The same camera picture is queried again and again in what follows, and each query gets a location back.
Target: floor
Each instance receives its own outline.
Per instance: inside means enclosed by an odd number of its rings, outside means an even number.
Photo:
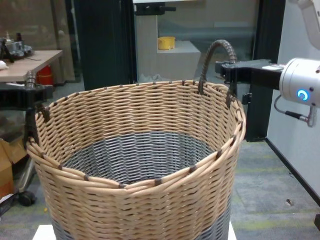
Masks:
[[[36,204],[15,204],[1,217],[1,240],[32,240],[39,225],[51,224],[37,176],[29,190]],[[243,142],[231,213],[237,240],[320,240],[317,213],[320,208],[265,142]]]

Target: table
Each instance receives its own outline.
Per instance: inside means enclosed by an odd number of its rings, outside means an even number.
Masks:
[[[5,61],[9,68],[0,70],[0,82],[24,82],[29,71],[36,73],[61,56],[62,50],[44,50],[34,51],[32,56],[14,63]]]

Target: yellow container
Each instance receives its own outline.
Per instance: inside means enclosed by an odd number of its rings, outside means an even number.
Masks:
[[[176,47],[176,38],[174,36],[162,36],[158,38],[159,50],[170,50]]]

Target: wall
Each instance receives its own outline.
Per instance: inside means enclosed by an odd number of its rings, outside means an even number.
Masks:
[[[320,60],[320,51],[314,48],[307,35],[299,7],[287,1],[284,13],[279,63],[287,63],[293,58]],[[279,95],[273,92],[273,100]],[[308,115],[309,107],[279,101],[279,107]],[[315,128],[271,110],[268,138],[300,173],[304,180],[320,196],[320,122]]]
[[[256,25],[258,0],[197,0],[172,2],[176,12],[166,12],[159,21],[167,20],[184,27],[253,27]]]

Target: chair wheel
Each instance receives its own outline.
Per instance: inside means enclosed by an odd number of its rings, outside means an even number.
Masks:
[[[36,202],[36,196],[30,191],[19,193],[18,201],[22,206],[29,207]]]

